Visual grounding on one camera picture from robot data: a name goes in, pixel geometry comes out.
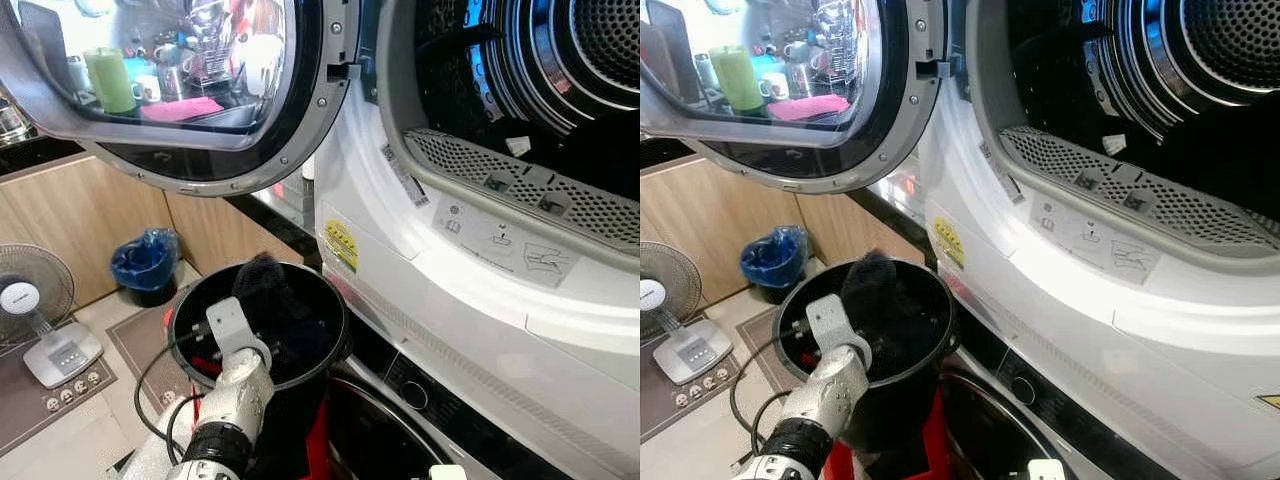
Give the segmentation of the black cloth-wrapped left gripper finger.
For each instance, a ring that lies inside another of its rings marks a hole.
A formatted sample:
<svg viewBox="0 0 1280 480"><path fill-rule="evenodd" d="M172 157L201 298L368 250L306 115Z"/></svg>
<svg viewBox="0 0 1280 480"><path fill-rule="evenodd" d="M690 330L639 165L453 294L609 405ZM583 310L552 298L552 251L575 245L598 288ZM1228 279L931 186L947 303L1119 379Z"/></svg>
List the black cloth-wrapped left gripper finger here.
<svg viewBox="0 0 1280 480"><path fill-rule="evenodd" d="M874 308L906 308L908 297L900 285L896 262L883 252L870 252L870 285Z"/></svg>
<svg viewBox="0 0 1280 480"><path fill-rule="evenodd" d="M305 305L291 289L284 266L273 256L264 257L264 303L284 314L305 312Z"/></svg>
<svg viewBox="0 0 1280 480"><path fill-rule="evenodd" d="M232 287L232 294L243 300L264 292L266 288L269 288L269 255L257 253L241 266Z"/></svg>
<svg viewBox="0 0 1280 480"><path fill-rule="evenodd" d="M850 262L847 275L840 289L842 300L859 300L876 289L876 252L869 251L858 261Z"/></svg>

